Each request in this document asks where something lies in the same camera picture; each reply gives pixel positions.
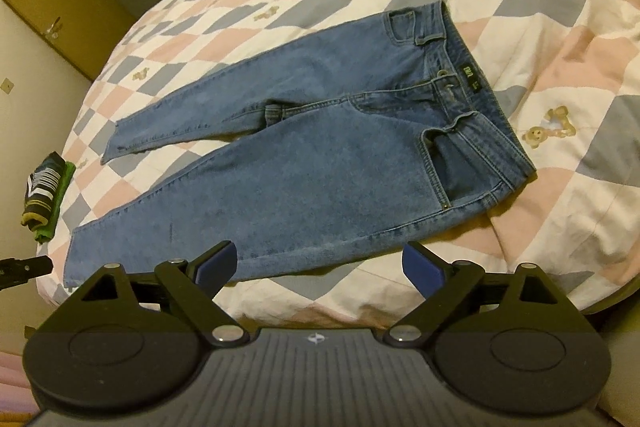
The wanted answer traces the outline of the blue denim jeans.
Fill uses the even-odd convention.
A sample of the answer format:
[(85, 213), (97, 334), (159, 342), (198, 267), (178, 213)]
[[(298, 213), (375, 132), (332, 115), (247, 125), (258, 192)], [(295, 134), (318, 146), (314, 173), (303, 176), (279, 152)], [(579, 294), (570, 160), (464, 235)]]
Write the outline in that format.
[(73, 231), (66, 286), (221, 241), (239, 281), (354, 262), (461, 225), (535, 172), (442, 2), (212, 72), (120, 120), (103, 160), (204, 139), (221, 147)]

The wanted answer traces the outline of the green black folded garment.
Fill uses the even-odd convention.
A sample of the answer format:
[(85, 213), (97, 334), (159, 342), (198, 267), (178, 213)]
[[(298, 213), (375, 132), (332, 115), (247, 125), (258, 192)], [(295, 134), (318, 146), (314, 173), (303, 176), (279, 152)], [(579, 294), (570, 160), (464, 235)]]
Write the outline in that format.
[(28, 176), (21, 226), (29, 229), (38, 244), (53, 239), (62, 202), (75, 170), (72, 162), (58, 152), (52, 152)]

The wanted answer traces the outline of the pink grey checkered quilt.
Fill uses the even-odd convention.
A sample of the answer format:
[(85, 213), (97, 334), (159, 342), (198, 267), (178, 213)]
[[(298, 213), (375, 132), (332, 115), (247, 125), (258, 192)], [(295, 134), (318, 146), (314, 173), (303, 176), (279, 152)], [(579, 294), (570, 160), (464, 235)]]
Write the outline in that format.
[[(51, 305), (73, 229), (206, 154), (171, 145), (102, 164), (116, 121), (198, 79), (316, 29), (432, 0), (162, 0), (115, 46), (64, 155), (76, 173), (55, 236), (40, 247)], [(639, 286), (639, 0), (445, 0), (537, 178), (472, 225), (435, 239), (449, 260), (490, 271), (540, 265), (578, 308), (606, 309)]]

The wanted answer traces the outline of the wall light switch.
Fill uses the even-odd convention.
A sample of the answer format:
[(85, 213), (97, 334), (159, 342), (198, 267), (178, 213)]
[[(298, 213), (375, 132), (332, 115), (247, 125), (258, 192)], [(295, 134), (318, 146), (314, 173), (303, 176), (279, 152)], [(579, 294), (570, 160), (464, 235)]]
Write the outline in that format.
[(4, 78), (2, 83), (0, 83), (0, 89), (6, 94), (10, 94), (13, 90), (13, 87), (14, 83), (9, 80), (9, 78)]

